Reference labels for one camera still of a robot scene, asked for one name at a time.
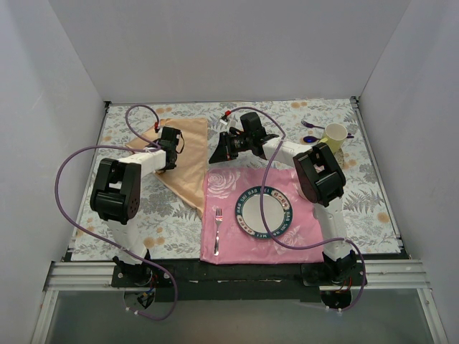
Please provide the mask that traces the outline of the peach satin napkin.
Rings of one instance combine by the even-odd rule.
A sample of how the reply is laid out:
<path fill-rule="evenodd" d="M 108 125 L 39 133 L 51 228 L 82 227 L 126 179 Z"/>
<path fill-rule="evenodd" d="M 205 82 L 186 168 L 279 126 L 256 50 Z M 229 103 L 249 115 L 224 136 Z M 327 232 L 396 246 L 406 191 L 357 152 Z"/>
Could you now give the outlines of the peach satin napkin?
<path fill-rule="evenodd" d="M 166 118 L 160 126 L 179 129 L 184 150 L 178 156 L 176 167 L 154 177 L 174 192 L 182 201 L 197 210 L 198 217 L 204 212 L 204 177 L 207 171 L 207 132 L 205 118 Z"/>

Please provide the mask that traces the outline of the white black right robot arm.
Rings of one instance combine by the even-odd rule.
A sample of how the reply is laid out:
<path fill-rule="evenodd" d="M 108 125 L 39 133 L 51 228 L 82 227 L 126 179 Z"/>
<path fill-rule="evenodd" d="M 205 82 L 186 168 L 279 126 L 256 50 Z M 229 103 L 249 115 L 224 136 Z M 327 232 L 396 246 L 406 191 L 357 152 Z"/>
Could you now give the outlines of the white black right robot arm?
<path fill-rule="evenodd" d="M 357 245 L 345 237 L 342 198 L 346 178 L 331 148 L 326 141 L 310 148 L 288 141 L 284 131 L 269 134 L 261 123 L 263 111 L 248 106 L 243 109 L 246 113 L 240 118 L 242 129 L 230 127 L 219 134 L 209 163 L 231 161 L 239 153 L 251 151 L 269 165 L 277 161 L 293 167 L 320 224 L 325 278 L 333 285 L 344 283 L 364 259 Z"/>

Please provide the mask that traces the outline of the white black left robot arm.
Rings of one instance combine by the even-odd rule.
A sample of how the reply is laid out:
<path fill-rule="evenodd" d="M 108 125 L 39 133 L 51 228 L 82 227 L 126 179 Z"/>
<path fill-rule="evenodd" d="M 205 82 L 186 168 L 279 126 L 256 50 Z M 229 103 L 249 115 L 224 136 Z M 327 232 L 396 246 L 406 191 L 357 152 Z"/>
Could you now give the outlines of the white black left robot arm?
<path fill-rule="evenodd" d="M 160 134 L 139 153 L 102 159 L 90 197 L 90 208 L 98 213 L 120 246 L 113 261 L 120 273 L 139 287 L 146 286 L 153 276 L 151 266 L 141 261 L 148 259 L 149 253 L 135 220 L 141 205 L 141 181 L 149 174 L 174 169 L 182 152 L 177 146 L 184 142 L 179 129 L 166 126 Z"/>

